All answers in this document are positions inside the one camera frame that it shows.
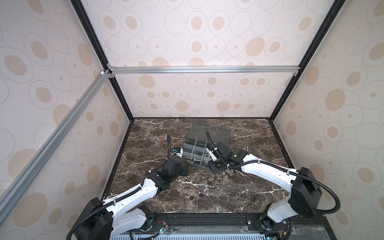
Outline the pile of screws and nuts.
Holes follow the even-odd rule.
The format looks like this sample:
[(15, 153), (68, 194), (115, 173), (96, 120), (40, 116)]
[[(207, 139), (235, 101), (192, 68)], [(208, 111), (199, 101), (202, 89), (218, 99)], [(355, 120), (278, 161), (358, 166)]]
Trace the pile of screws and nuts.
[(189, 200), (190, 200), (190, 201), (194, 201), (194, 200), (198, 200), (198, 199), (207, 199), (207, 198), (208, 198), (207, 195), (205, 195), (205, 194), (203, 194), (203, 193), (198, 193), (198, 194), (196, 194), (196, 195), (191, 195), (191, 196), (189, 197)]

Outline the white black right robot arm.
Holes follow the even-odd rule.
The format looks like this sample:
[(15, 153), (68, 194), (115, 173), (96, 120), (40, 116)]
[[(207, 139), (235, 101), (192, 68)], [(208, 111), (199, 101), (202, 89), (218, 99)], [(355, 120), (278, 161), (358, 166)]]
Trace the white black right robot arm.
[(268, 205), (264, 210), (261, 222), (265, 229), (294, 216), (315, 216), (322, 190), (310, 170), (285, 168), (243, 150), (234, 153), (222, 142), (215, 147), (209, 145), (206, 150), (212, 158), (209, 168), (213, 173), (236, 170), (263, 178), (289, 192), (287, 197)]

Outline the black corner frame post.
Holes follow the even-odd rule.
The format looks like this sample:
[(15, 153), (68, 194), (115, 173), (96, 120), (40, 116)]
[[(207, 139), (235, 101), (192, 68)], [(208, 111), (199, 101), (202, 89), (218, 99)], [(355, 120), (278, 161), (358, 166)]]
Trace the black corner frame post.
[(320, 46), (320, 44), (323, 41), (324, 37), (326, 36), (327, 32), (330, 30), (333, 22), (335, 21), (336, 17), (338, 16), (340, 10), (343, 8), (345, 3), (346, 3), (346, 0), (336, 0), (331, 5), (330, 10), (325, 15), (325, 18), (321, 22), (321, 25), (320, 25), (319, 29), (317, 30), (314, 39), (312, 40), (311, 44), (309, 45), (309, 48), (307, 49), (303, 59), (301, 60), (301, 62), (299, 64), (300, 68), (299, 68), (298, 72), (289, 81), (288, 86), (286, 87), (286, 89), (283, 92), (283, 95), (281, 96), (277, 106), (275, 107), (274, 111), (272, 112), (272, 115), (269, 118), (271, 123), (273, 123), (275, 121), (278, 114), (282, 110), (288, 97), (292, 93), (292, 91), (295, 88), (297, 82), (299, 81), (301, 75), (304, 73), (304, 70), (308, 66), (310, 60), (314, 56), (316, 50)]
[[(100, 61), (102, 67), (104, 70), (111, 70), (109, 67), (109, 61), (105, 55), (105, 52), (103, 50), (103, 47), (99, 41), (99, 38), (97, 37), (97, 34), (92, 26), (92, 23), (86, 13), (86, 9), (82, 3), (82, 1), (79, 0), (71, 0), (70, 1), (72, 6), (74, 7), (74, 10), (76, 12), (76, 15), (78, 16), (84, 31), (86, 32), (88, 39), (90, 40), (90, 43), (97, 55), (98, 60)], [(135, 118), (132, 115), (132, 112), (127, 104), (126, 99), (124, 98), (123, 92), (121, 87), (118, 84), (118, 81), (116, 77), (110, 77), (109, 78), (110, 83), (123, 107), (124, 112), (126, 113), (128, 119), (130, 122), (132, 122)]]

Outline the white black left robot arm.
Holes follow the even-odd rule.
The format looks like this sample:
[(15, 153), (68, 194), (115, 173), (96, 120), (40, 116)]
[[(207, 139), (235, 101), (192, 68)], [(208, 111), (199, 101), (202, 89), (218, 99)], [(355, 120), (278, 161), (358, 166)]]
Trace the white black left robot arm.
[(109, 240), (130, 230), (149, 229), (153, 214), (140, 204), (167, 190), (178, 177), (187, 176), (188, 169), (186, 158), (172, 155), (135, 187), (103, 201), (91, 199), (66, 238)]

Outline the aluminium crossbar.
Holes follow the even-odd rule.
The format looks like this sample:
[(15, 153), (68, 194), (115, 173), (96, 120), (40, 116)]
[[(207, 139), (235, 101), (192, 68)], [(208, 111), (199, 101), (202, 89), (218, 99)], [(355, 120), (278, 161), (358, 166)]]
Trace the aluminium crossbar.
[(111, 71), (106, 69), (95, 79), (80, 100), (68, 112), (59, 126), (53, 131), (42, 147), (36, 152), (31, 161), (24, 167), (18, 177), (13, 181), (10, 188), (1, 199), (1, 224), (9, 217), (21, 197), (28, 190), (42, 168), (58, 148), (64, 137), (74, 126), (80, 115), (88, 107), (104, 82), (109, 78)]
[(299, 66), (113, 67), (116, 74), (297, 73)]

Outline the clear plastic organizer box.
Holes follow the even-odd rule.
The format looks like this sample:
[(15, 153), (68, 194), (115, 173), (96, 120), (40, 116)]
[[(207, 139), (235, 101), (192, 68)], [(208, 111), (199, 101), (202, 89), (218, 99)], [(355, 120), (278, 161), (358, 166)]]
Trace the clear plastic organizer box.
[(214, 143), (221, 141), (228, 145), (231, 132), (229, 128), (195, 122), (185, 139), (182, 156), (187, 159), (190, 166), (212, 172), (210, 162), (214, 160), (209, 150), (213, 148), (207, 139), (206, 131), (210, 133)]

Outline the aluminium crossbar left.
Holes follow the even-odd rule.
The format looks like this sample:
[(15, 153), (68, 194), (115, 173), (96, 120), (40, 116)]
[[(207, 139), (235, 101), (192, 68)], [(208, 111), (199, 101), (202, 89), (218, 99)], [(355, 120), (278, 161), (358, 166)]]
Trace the aluminium crossbar left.
[(80, 115), (88, 107), (104, 82), (109, 78), (111, 71), (106, 69), (95, 79), (80, 100), (68, 112), (59, 126), (53, 131), (42, 147), (36, 152), (31, 161), (24, 167), (18, 177), (13, 181), (10, 188), (1, 199), (1, 224), (9, 217), (21, 197), (28, 190), (42, 168), (58, 148), (64, 137), (74, 126)]

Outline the black corner frame post left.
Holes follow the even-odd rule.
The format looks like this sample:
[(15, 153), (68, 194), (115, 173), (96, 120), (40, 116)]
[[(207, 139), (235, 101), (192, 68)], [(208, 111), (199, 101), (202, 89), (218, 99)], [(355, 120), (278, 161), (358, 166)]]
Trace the black corner frame post left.
[[(97, 34), (92, 26), (92, 23), (86, 13), (86, 9), (82, 3), (82, 1), (79, 0), (71, 0), (70, 1), (72, 6), (74, 7), (74, 10), (76, 12), (76, 15), (78, 16), (84, 31), (86, 32), (88, 39), (90, 40), (90, 43), (97, 55), (98, 60), (100, 61), (102, 67), (104, 70), (111, 70), (109, 67), (109, 61), (105, 55), (105, 52), (103, 50), (103, 47), (99, 41), (99, 38), (97, 37)], [(118, 81), (116, 77), (110, 77), (109, 78), (110, 83), (123, 107), (124, 112), (126, 113), (128, 119), (130, 122), (132, 122), (135, 118), (132, 115), (132, 112), (127, 104), (126, 99), (124, 98), (123, 92), (121, 87), (118, 84)]]

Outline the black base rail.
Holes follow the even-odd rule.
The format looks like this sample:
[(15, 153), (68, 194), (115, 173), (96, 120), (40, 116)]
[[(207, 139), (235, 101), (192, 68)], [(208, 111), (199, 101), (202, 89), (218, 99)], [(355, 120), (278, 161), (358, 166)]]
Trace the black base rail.
[(136, 209), (114, 220), (95, 216), (75, 230), (78, 240), (334, 240), (323, 215), (292, 217), (265, 230), (261, 214), (153, 214)]

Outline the black corner frame post right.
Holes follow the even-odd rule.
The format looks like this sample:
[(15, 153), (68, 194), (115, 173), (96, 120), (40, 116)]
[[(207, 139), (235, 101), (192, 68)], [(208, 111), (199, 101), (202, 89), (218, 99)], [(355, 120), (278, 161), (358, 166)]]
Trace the black corner frame post right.
[(303, 59), (301, 60), (301, 62), (299, 64), (300, 68), (299, 68), (298, 72), (289, 81), (288, 86), (286, 87), (286, 89), (283, 92), (283, 95), (281, 96), (277, 106), (275, 107), (274, 111), (272, 112), (272, 115), (269, 118), (271, 123), (273, 123), (275, 121), (278, 114), (282, 110), (288, 97), (292, 93), (292, 91), (295, 88), (297, 82), (299, 81), (301, 75), (304, 73), (304, 70), (308, 66), (310, 60), (314, 56), (316, 50), (320, 46), (320, 44), (323, 41), (324, 37), (326, 36), (327, 32), (330, 30), (333, 22), (335, 21), (336, 17), (338, 16), (340, 10), (343, 8), (345, 3), (346, 3), (346, 0), (336, 0), (331, 5), (330, 10), (325, 15), (325, 18), (321, 22), (321, 25), (320, 25), (319, 29), (317, 30), (314, 39), (312, 40), (311, 44), (309, 45), (309, 48), (307, 49)]

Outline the aluminium crossbar back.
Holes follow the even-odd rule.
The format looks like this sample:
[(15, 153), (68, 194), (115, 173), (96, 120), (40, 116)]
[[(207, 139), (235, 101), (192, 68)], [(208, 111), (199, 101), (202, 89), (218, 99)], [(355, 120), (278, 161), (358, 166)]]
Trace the aluminium crossbar back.
[(297, 73), (299, 66), (113, 67), (116, 74)]

